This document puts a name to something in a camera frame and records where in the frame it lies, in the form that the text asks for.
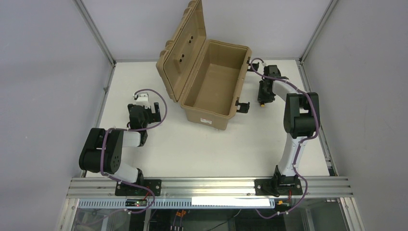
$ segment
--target black mounting bracket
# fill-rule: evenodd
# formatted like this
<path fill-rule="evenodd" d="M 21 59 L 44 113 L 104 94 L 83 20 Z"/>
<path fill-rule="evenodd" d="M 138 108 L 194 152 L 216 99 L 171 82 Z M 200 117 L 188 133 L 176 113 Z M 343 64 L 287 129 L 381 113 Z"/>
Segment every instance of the black mounting bracket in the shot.
<path fill-rule="evenodd" d="M 237 109 L 237 112 L 239 113 L 248 113 L 249 111 L 249 102 L 248 103 L 240 103 L 240 98 L 235 101 L 235 106 L 239 106 L 240 108 Z"/>
<path fill-rule="evenodd" d="M 273 78 L 288 79 L 287 77 L 282 77 L 281 72 L 277 65 L 268 65 L 264 67 L 264 75 Z M 258 103 L 263 107 L 266 103 L 271 103 L 275 101 L 276 94 L 272 92 L 274 80 L 262 77 L 259 81 L 258 89 Z"/>
<path fill-rule="evenodd" d="M 249 60 L 246 62 L 246 64 L 248 64 L 248 69 L 246 71 L 250 71 L 250 72 L 254 72 L 254 70 L 251 67 L 251 63 L 249 62 Z M 254 66 L 255 71 L 258 71 L 259 68 L 259 63 L 256 64 L 252 64 L 252 66 Z"/>
<path fill-rule="evenodd" d="M 272 179 L 256 179 L 255 195 L 257 196 L 280 196 L 280 195 L 302 195 L 302 185 L 298 176 L 287 177 L 281 175 L 278 166 L 275 168 L 275 174 Z"/>
<path fill-rule="evenodd" d="M 130 129 L 146 128 L 148 124 L 160 122 L 162 118 L 160 116 L 159 103 L 154 103 L 154 111 L 152 113 L 151 108 L 144 108 L 143 106 L 136 104 L 128 104 L 127 110 L 129 111 L 129 125 Z M 140 147 L 143 146 L 147 140 L 147 131 L 140 131 Z"/>
<path fill-rule="evenodd" d="M 142 186 L 153 191 L 155 196 L 160 196 L 162 190 L 162 180 L 144 180 Z M 116 184 L 115 196 L 145 196 L 144 189 L 135 188 L 127 184 Z"/>

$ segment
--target white wall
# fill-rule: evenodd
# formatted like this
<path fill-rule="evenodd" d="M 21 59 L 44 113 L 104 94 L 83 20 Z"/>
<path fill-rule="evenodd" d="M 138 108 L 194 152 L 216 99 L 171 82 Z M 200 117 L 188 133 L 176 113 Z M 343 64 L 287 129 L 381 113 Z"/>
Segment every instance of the white wall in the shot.
<path fill-rule="evenodd" d="M 72 0 L 1 0 L 0 35 L 0 230 L 51 231 L 110 65 Z"/>
<path fill-rule="evenodd" d="M 407 60 L 407 0 L 341 0 L 305 62 L 368 231 L 408 225 Z"/>
<path fill-rule="evenodd" d="M 158 59 L 189 0 L 83 0 L 116 60 Z M 203 0 L 208 39 L 253 56 L 299 57 L 330 0 Z"/>

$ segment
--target case lid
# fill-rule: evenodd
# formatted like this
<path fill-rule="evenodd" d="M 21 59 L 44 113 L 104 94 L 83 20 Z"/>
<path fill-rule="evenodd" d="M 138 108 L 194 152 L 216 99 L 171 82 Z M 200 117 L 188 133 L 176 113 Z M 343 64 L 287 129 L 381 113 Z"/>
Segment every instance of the case lid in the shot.
<path fill-rule="evenodd" d="M 190 1 L 181 23 L 156 63 L 167 93 L 174 102 L 180 99 L 205 38 L 201 0 Z"/>

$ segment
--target white label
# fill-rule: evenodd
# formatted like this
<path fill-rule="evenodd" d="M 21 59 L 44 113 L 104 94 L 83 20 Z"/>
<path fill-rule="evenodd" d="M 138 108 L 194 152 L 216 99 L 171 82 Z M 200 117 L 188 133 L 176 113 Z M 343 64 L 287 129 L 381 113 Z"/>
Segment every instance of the white label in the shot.
<path fill-rule="evenodd" d="M 272 207 L 268 198 L 241 199 L 214 196 L 194 196 L 191 205 L 239 206 L 239 207 Z"/>
<path fill-rule="evenodd" d="M 203 119 L 203 118 L 201 118 L 201 122 L 206 123 L 206 124 L 212 124 L 213 123 L 211 120 Z"/>

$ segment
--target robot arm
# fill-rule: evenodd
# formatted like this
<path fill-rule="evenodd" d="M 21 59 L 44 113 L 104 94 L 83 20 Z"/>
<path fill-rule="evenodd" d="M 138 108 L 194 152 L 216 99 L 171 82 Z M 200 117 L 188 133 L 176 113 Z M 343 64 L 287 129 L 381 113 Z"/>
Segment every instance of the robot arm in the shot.
<path fill-rule="evenodd" d="M 281 73 L 275 65 L 266 66 L 264 68 L 264 75 L 287 79 L 286 77 L 281 77 Z M 282 159 L 275 167 L 274 176 L 271 181 L 264 183 L 262 189 L 273 196 L 288 195 L 289 191 L 292 195 L 301 195 L 303 192 L 302 188 L 299 187 L 300 180 L 293 169 L 293 162 L 300 146 L 300 141 L 313 136 L 316 131 L 315 120 L 312 116 L 310 105 L 303 94 L 297 93 L 295 89 L 285 82 L 265 78 L 259 82 L 259 86 L 258 102 L 262 107 L 265 106 L 265 103 L 273 102 L 275 96 L 279 96 L 285 101 L 283 126 L 287 133 Z M 308 95 L 313 102 L 319 120 L 319 96 L 315 92 L 309 92 Z M 298 170 L 298 163 L 306 143 L 307 141 L 304 141 L 300 147 L 295 166 L 296 170 Z"/>
<path fill-rule="evenodd" d="M 134 98 L 136 103 L 127 105 L 130 119 L 128 128 L 146 128 L 150 123 L 161 121 L 159 104 L 154 103 L 155 113 L 153 113 L 149 103 L 149 95 L 146 92 L 134 95 Z M 79 157 L 79 167 L 82 170 L 94 173 L 100 172 L 102 141 L 105 134 L 106 130 L 103 128 L 92 128 L 90 130 L 81 156 Z M 134 132 L 123 129 L 113 129 L 106 141 L 103 160 L 104 172 L 126 182 L 143 185 L 142 171 L 126 163 L 122 163 L 121 159 L 123 147 L 140 147 L 145 144 L 146 140 L 147 131 L 145 130 Z"/>
<path fill-rule="evenodd" d="M 272 92 L 279 96 L 281 99 L 286 101 L 287 94 L 298 94 L 295 89 L 291 86 L 285 84 L 284 82 L 274 81 L 272 85 Z M 278 170 L 282 175 L 285 176 L 295 176 L 296 173 L 293 170 L 293 161 L 296 154 L 296 150 L 299 147 L 300 140 L 306 138 L 306 136 L 292 137 L 290 133 L 286 135 L 286 144 L 285 149 L 283 150 L 283 155 L 281 161 L 278 164 Z M 303 142 L 303 145 L 300 149 L 298 160 L 302 158 L 302 153 L 305 148 L 307 141 Z"/>

